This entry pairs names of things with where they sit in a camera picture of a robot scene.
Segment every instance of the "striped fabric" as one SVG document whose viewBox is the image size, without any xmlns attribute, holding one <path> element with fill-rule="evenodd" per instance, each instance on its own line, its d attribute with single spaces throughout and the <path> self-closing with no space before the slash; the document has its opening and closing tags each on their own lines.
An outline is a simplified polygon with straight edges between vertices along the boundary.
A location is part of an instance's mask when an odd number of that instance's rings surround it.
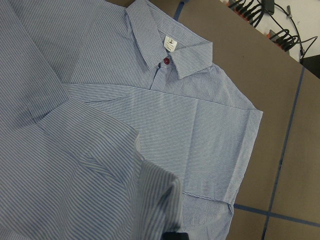
<svg viewBox="0 0 320 240">
<path fill-rule="evenodd" d="M 262 112 L 212 43 L 146 0 L 9 1 L 71 97 L 136 128 L 141 153 L 181 178 L 181 230 L 225 239 Z"/>
<path fill-rule="evenodd" d="M 181 225 L 181 182 L 138 132 L 71 99 L 0 0 L 0 239 L 149 240 Z"/>
</svg>

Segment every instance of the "black cable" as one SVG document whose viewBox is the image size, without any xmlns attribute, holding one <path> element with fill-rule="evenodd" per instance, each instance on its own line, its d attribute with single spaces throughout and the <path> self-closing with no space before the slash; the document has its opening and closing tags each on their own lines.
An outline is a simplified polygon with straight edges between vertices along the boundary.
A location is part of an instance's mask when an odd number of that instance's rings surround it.
<svg viewBox="0 0 320 240">
<path fill-rule="evenodd" d="M 299 39 L 298 35 L 293 35 L 293 36 L 290 35 L 290 36 L 289 36 L 288 38 L 286 38 L 285 40 L 286 40 L 286 41 L 289 41 L 289 40 L 290 40 L 290 42 L 293 42 L 293 43 L 294 43 L 294 42 L 295 42 L 295 38 L 296 38 L 296 39 Z"/>
<path fill-rule="evenodd" d="M 296 26 L 295 21 L 292 19 L 292 17 L 290 17 L 290 15 L 287 13 L 287 11 L 282 6 L 280 6 L 279 4 L 276 4 L 276 3 L 274 3 L 274 5 L 277 6 L 278 8 L 280 8 L 282 10 L 282 12 L 290 19 L 290 21 L 291 21 L 291 23 L 292 23 L 292 25 L 293 25 L 293 27 L 295 29 L 295 32 L 298 35 L 298 40 L 301 41 L 301 36 L 300 36 L 300 33 L 298 31 L 298 28 Z M 300 62 L 301 61 L 301 57 L 304 54 L 304 47 L 302 46 L 302 43 L 299 43 L 299 45 L 300 45 L 300 56 L 299 56 L 299 62 Z"/>
<path fill-rule="evenodd" d="M 266 13 L 269 14 L 269 16 L 272 18 L 272 20 L 283 30 L 284 28 L 277 22 L 277 20 L 275 20 L 275 18 L 271 15 L 271 13 L 269 11 L 266 10 Z"/>
<path fill-rule="evenodd" d="M 236 7 L 235 7 L 235 11 L 236 12 L 240 12 L 240 10 L 244 7 L 246 1 L 244 1 L 244 3 L 239 3 Z"/>
<path fill-rule="evenodd" d="M 257 8 L 257 6 L 254 6 L 250 11 L 252 12 L 252 10 L 254 10 L 256 8 Z M 259 9 L 259 10 L 255 11 L 255 12 L 252 12 L 247 16 L 247 18 L 248 19 L 253 19 L 254 16 L 257 15 L 258 13 L 260 13 L 260 15 L 261 15 L 262 14 L 261 12 L 262 12 L 262 9 Z M 257 21 L 257 20 L 258 20 L 258 17 L 256 17 L 250 24 L 253 25 L 255 23 L 255 21 Z"/>
<path fill-rule="evenodd" d="M 258 26 L 258 24 L 260 23 L 261 19 L 263 18 L 265 13 L 265 8 L 263 6 L 261 6 L 261 12 L 260 15 L 258 16 L 258 21 L 256 22 L 256 24 L 253 26 L 254 28 L 256 28 Z"/>
<path fill-rule="evenodd" d="M 234 7 L 235 5 L 241 3 L 243 0 L 239 0 L 239 1 L 235 1 L 234 3 L 232 3 L 229 8 L 231 9 L 232 7 Z"/>
<path fill-rule="evenodd" d="M 301 57 L 301 60 L 300 60 L 300 63 L 303 64 L 304 62 L 304 59 L 305 59 L 305 55 L 306 53 L 308 52 L 309 48 L 311 47 L 311 45 L 317 40 L 318 36 L 315 37 L 315 39 L 310 43 L 310 45 L 307 47 L 307 49 L 304 51 L 302 57 Z"/>
<path fill-rule="evenodd" d="M 280 33 L 285 32 L 285 35 L 282 36 L 283 38 L 285 38 L 286 36 L 289 35 L 289 30 L 288 29 L 282 29 L 281 31 L 278 31 L 276 34 L 274 34 L 273 36 L 271 36 L 269 39 L 273 39 L 276 36 L 279 36 Z"/>
<path fill-rule="evenodd" d="M 314 39 L 314 41 L 315 41 L 315 40 L 317 40 L 317 38 L 318 38 L 318 36 L 313 36 L 313 37 L 311 37 L 311 38 L 309 38 L 309 39 L 307 39 L 307 40 L 299 41 L 299 42 L 295 42 L 295 43 L 296 43 L 296 44 L 303 44 L 303 43 L 309 42 L 309 41 L 312 40 L 312 39 Z"/>
<path fill-rule="evenodd" d="M 281 48 L 287 52 L 288 50 L 292 49 L 295 46 L 295 38 L 296 36 L 290 36 L 284 39 L 284 43 L 282 44 Z"/>
<path fill-rule="evenodd" d="M 255 9 L 258 8 L 259 6 L 262 6 L 262 4 L 260 3 L 260 4 L 255 5 L 253 8 L 251 8 L 251 11 L 255 10 Z"/>
<path fill-rule="evenodd" d="M 244 6 L 241 10 L 240 10 L 240 14 L 243 14 L 245 12 L 247 12 L 248 8 L 252 5 L 252 3 L 254 2 L 254 0 L 251 0 L 246 6 Z"/>
</svg>

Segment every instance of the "fabric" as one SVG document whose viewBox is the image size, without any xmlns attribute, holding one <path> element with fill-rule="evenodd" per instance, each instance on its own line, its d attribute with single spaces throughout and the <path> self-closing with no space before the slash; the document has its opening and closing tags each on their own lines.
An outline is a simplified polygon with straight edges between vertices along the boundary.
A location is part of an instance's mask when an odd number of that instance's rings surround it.
<svg viewBox="0 0 320 240">
<path fill-rule="evenodd" d="M 0 239 L 161 239 L 181 183 L 138 152 L 138 132 L 71 99 L 0 0 Z"/>
<path fill-rule="evenodd" d="M 212 43 L 146 0 L 10 3 L 71 97 L 136 128 L 140 152 L 181 178 L 181 230 L 225 239 L 262 112 L 212 63 Z"/>
</svg>

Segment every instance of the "cable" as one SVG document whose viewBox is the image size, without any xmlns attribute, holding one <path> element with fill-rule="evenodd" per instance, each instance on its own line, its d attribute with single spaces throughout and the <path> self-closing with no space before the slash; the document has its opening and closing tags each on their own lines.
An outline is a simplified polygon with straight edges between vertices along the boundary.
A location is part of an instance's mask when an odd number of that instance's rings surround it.
<svg viewBox="0 0 320 240">
<path fill-rule="evenodd" d="M 245 16 L 246 18 L 253 18 L 256 14 L 257 14 L 257 12 L 258 11 L 256 11 L 256 12 L 253 12 L 253 10 L 256 10 L 256 8 L 257 7 L 259 7 L 260 6 L 260 4 L 257 4 L 257 5 L 255 5 L 254 7 L 252 7 L 251 9 L 249 9 L 247 12 L 245 12 L 244 14 L 243 14 L 243 16 Z"/>
<path fill-rule="evenodd" d="M 276 4 L 274 3 L 275 6 L 277 6 L 278 8 L 280 8 L 282 10 L 282 12 L 290 19 L 294 29 L 295 29 L 295 32 L 296 34 L 298 35 L 298 40 L 301 41 L 301 36 L 300 36 L 300 33 L 298 31 L 298 28 L 296 26 L 296 23 L 295 21 L 292 19 L 292 16 L 290 17 L 290 15 L 287 13 L 287 11 L 282 7 L 280 6 L 279 4 Z M 300 56 L 299 56 L 299 62 L 301 61 L 301 57 L 304 55 L 304 47 L 302 46 L 302 43 L 299 44 L 300 45 Z"/>
<path fill-rule="evenodd" d="M 256 28 L 258 26 L 258 24 L 260 23 L 261 19 L 263 18 L 265 13 L 265 8 L 263 6 L 261 6 L 261 12 L 260 15 L 258 16 L 258 21 L 256 22 L 256 24 L 253 26 L 254 28 Z"/>
<path fill-rule="evenodd" d="M 308 52 L 309 48 L 311 47 L 311 45 L 317 40 L 318 36 L 314 37 L 315 39 L 310 43 L 310 45 L 307 47 L 307 49 L 304 51 L 301 59 L 300 59 L 300 63 L 302 64 L 304 62 L 305 59 L 305 55 Z"/>
<path fill-rule="evenodd" d="M 267 14 L 269 14 L 269 16 L 272 18 L 272 20 L 281 28 L 284 29 L 280 23 L 277 22 L 277 20 L 275 20 L 275 18 L 271 15 L 271 13 L 269 11 L 266 11 Z"/>
<path fill-rule="evenodd" d="M 239 1 L 235 1 L 234 3 L 232 3 L 229 8 L 231 9 L 232 7 L 234 7 L 237 4 L 240 4 L 243 0 L 239 0 Z"/>
<path fill-rule="evenodd" d="M 254 6 L 254 7 L 251 9 L 251 12 L 252 12 L 252 10 L 256 9 L 257 7 L 259 7 L 259 4 L 258 4 L 258 6 Z M 256 17 L 256 18 L 250 23 L 251 25 L 253 25 L 253 24 L 258 20 L 258 18 L 260 18 L 261 14 L 262 14 L 261 12 L 262 12 L 262 9 L 259 9 L 259 10 L 255 11 L 255 12 L 250 13 L 250 14 L 247 16 L 248 19 L 252 19 L 255 15 L 257 15 L 258 13 L 260 13 L 260 15 L 259 15 L 258 17 Z"/>
<path fill-rule="evenodd" d="M 239 3 L 234 10 L 239 13 L 240 10 L 244 7 L 245 3 L 246 1 L 244 1 L 244 3 Z"/>
<path fill-rule="evenodd" d="M 283 36 L 283 38 L 285 38 L 286 36 L 289 35 L 289 30 L 288 29 L 282 29 L 281 31 L 278 31 L 276 34 L 274 34 L 273 36 L 271 36 L 269 39 L 273 39 L 275 36 L 279 36 L 280 33 L 285 32 L 285 35 Z"/>
<path fill-rule="evenodd" d="M 254 2 L 254 0 L 251 0 L 246 6 L 244 6 L 241 10 L 240 10 L 240 14 L 244 14 L 245 12 L 247 12 L 248 8 L 252 5 L 252 3 Z"/>
<path fill-rule="evenodd" d="M 313 36 L 313 37 L 311 37 L 311 38 L 309 38 L 309 39 L 307 39 L 307 40 L 299 41 L 299 42 L 295 42 L 295 43 L 296 43 L 296 44 L 303 44 L 303 43 L 309 42 L 309 41 L 312 40 L 312 39 L 314 39 L 314 41 L 315 41 L 315 40 L 317 40 L 317 38 L 318 38 L 318 36 Z"/>
<path fill-rule="evenodd" d="M 287 38 L 287 40 L 289 40 L 289 39 L 294 39 L 294 38 L 299 38 L 299 36 L 298 36 L 298 35 L 293 35 L 293 36 L 290 35 L 290 37 Z"/>
</svg>

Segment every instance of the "blue line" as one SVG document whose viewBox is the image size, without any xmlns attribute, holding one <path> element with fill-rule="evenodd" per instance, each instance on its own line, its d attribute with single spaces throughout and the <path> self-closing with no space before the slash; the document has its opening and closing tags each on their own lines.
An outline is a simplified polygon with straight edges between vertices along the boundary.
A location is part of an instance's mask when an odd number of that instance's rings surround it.
<svg viewBox="0 0 320 240">
<path fill-rule="evenodd" d="M 287 220 L 287 221 L 291 221 L 291 222 L 295 222 L 295 223 L 299 223 L 299 224 L 305 224 L 305 225 L 320 228 L 320 223 L 316 223 L 313 221 L 306 221 L 303 219 L 299 219 L 299 218 L 295 218 L 295 217 L 291 217 L 291 216 L 286 216 L 286 215 L 281 215 L 281 214 L 277 214 L 277 213 L 273 213 L 273 212 L 268 212 L 268 211 L 260 210 L 260 209 L 254 208 L 254 207 L 244 206 L 244 205 L 240 205 L 240 204 L 236 204 L 236 203 L 233 206 L 235 209 L 240 209 L 240 210 L 248 211 L 248 212 L 255 213 L 255 214 L 261 214 L 261 215 L 265 215 L 265 216 L 269 216 L 269 217 L 273 217 L 273 218 L 277 218 L 277 219 Z"/>
<path fill-rule="evenodd" d="M 178 21 L 179 16 L 180 16 L 180 13 L 181 13 L 182 9 L 184 8 L 184 5 L 185 5 L 185 2 L 184 2 L 184 1 L 181 1 L 181 2 L 179 3 L 178 7 L 176 8 L 174 17 L 173 17 L 174 20 Z"/>
<path fill-rule="evenodd" d="M 285 152 L 286 152 L 286 148 L 287 148 L 289 133 L 290 133 L 290 130 L 291 130 L 291 125 L 292 125 L 293 119 L 294 119 L 296 106 L 297 106 L 297 101 L 298 101 L 298 97 L 299 97 L 302 81 L 303 81 L 303 78 L 304 78 L 304 74 L 305 74 L 305 68 L 303 67 L 302 70 L 301 70 L 301 75 L 300 75 L 298 87 L 296 89 L 295 98 L 294 98 L 294 102 L 293 102 L 293 106 L 292 106 L 292 110 L 291 110 L 291 115 L 290 115 L 290 119 L 289 119 L 289 124 L 288 124 L 288 128 L 286 130 L 285 139 L 284 139 L 284 143 L 283 143 L 283 148 L 282 148 L 282 152 L 281 152 L 281 157 L 280 157 L 280 161 L 279 161 L 279 165 L 278 165 L 278 170 L 277 170 L 275 181 L 274 181 L 274 185 L 273 185 L 271 200 L 270 200 L 270 204 L 269 204 L 269 208 L 268 208 L 268 212 L 269 213 L 271 212 L 272 206 L 274 204 L 276 190 L 277 190 L 278 181 L 279 181 L 279 177 L 280 177 L 280 172 L 281 172 L 281 168 L 282 168 L 282 163 L 283 163 Z M 267 227 L 268 227 L 268 223 L 269 223 L 269 217 L 270 217 L 270 215 L 268 214 L 266 216 L 266 219 L 265 219 L 263 233 L 262 233 L 262 237 L 261 237 L 262 240 L 264 240 L 265 236 L 266 236 L 266 231 L 267 231 Z"/>
<path fill-rule="evenodd" d="M 277 213 L 273 213 L 273 212 L 270 212 L 269 216 L 277 218 L 277 219 L 288 220 L 288 221 L 291 221 L 291 222 L 296 222 L 296 223 L 299 223 L 299 224 L 305 224 L 305 225 L 310 225 L 310 226 L 314 226 L 314 227 L 320 228 L 320 223 L 316 223 L 316 222 L 313 222 L 313 221 L 306 221 L 306 220 L 302 220 L 302 219 L 299 219 L 299 218 L 295 218 L 295 217 L 291 217 L 291 216 L 285 216 L 285 215 L 281 215 L 281 214 L 277 214 Z"/>
<path fill-rule="evenodd" d="M 244 206 L 244 205 L 240 205 L 240 204 L 236 204 L 236 203 L 233 206 L 234 206 L 235 209 L 240 209 L 240 210 L 252 212 L 252 213 L 255 213 L 255 214 L 268 215 L 267 211 L 260 210 L 260 209 L 257 209 L 257 208 Z"/>
</svg>

